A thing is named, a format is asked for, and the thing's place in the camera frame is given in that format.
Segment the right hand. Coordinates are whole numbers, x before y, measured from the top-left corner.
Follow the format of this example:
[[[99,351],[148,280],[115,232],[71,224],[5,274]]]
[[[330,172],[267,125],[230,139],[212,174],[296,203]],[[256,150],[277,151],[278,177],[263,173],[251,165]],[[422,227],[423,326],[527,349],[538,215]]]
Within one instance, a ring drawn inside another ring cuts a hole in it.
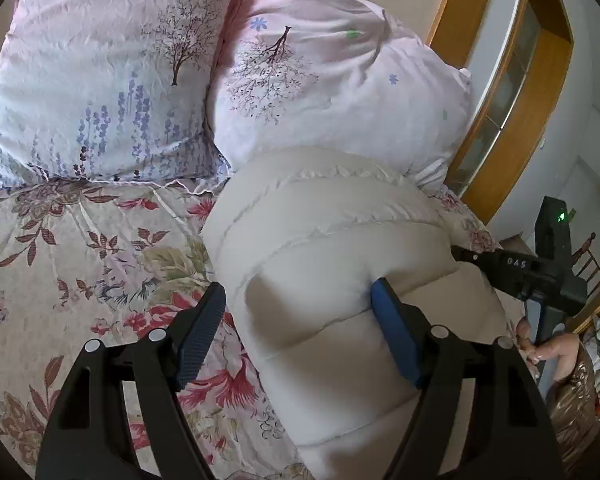
[[[539,362],[556,359],[553,382],[562,382],[569,377],[578,362],[580,340],[572,333],[560,333],[545,341],[544,344],[535,346],[531,339],[531,325],[526,318],[522,318],[516,326],[517,347],[522,357],[526,360],[529,370],[536,372]]]

